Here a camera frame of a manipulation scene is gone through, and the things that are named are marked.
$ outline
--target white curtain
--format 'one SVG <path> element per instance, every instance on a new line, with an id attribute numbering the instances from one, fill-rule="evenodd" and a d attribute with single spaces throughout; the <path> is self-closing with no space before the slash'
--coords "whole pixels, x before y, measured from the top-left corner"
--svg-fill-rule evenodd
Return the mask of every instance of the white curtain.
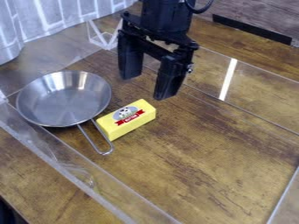
<path id="1" fill-rule="evenodd" d="M 23 43 L 122 10 L 136 0 L 0 0 L 0 65 Z"/>

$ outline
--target metal pan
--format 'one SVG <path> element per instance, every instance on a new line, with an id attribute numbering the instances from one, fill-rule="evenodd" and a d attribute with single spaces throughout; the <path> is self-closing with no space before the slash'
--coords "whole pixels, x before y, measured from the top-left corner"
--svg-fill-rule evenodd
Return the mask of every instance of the metal pan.
<path id="1" fill-rule="evenodd" d="M 15 108 L 22 118 L 37 125 L 77 125 L 95 152 L 107 155 L 114 148 L 91 118 L 105 109 L 109 100 L 110 86 L 99 76 L 81 71 L 62 71 L 45 74 L 22 88 L 15 98 Z M 93 122 L 105 138 L 107 151 L 97 148 L 79 127 L 86 120 Z"/>

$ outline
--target yellow box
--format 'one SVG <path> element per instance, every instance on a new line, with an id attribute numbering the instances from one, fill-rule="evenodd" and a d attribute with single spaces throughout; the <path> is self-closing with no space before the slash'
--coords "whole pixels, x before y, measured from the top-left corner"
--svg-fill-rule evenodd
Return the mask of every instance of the yellow box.
<path id="1" fill-rule="evenodd" d="M 109 141 L 113 141 L 153 119 L 154 107 L 141 99 L 99 117 L 97 125 L 103 130 Z"/>

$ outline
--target silver pan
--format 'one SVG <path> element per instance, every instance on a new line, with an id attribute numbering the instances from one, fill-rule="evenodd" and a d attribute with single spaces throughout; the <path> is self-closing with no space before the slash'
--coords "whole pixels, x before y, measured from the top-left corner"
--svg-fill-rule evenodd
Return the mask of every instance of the silver pan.
<path id="1" fill-rule="evenodd" d="M 99 76 L 81 71 L 62 71 L 45 74 L 22 88 L 15 98 L 15 108 L 22 118 L 37 125 L 77 125 L 95 152 L 107 155 L 114 148 L 91 118 L 105 109 L 109 100 L 110 86 Z M 79 127 L 86 120 L 93 122 L 105 138 L 107 151 L 97 148 Z"/>

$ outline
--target wooden table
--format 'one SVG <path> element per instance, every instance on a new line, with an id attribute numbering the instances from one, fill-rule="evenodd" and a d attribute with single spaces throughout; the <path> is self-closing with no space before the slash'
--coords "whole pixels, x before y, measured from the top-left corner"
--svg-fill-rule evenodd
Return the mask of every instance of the wooden table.
<path id="1" fill-rule="evenodd" d="M 197 18 L 190 37 L 299 80 L 299 54 L 290 47 Z M 114 141 L 109 157 L 94 153 L 77 129 L 50 132 L 178 221 L 265 223 L 297 166 L 297 135 L 189 87 L 154 101 L 154 74 L 145 69 L 142 76 L 121 81 L 111 52 L 95 52 L 67 69 L 99 74 L 109 82 L 113 97 L 103 113 L 144 98 L 157 118 Z M 30 223 L 118 222 L 2 130 L 0 151 L 0 195 Z"/>

